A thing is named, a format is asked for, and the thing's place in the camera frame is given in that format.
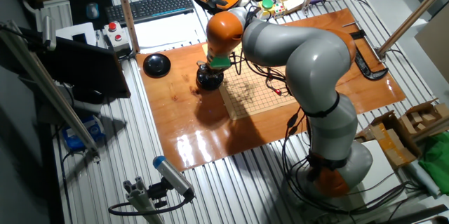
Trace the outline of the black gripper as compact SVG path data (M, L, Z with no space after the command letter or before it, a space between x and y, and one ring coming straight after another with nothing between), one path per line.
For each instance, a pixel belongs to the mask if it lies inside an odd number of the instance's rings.
M198 79L212 79L212 78L223 78L224 71L221 69L211 69L209 64L204 61L197 61L196 65L198 66L198 70L196 72L196 77Z

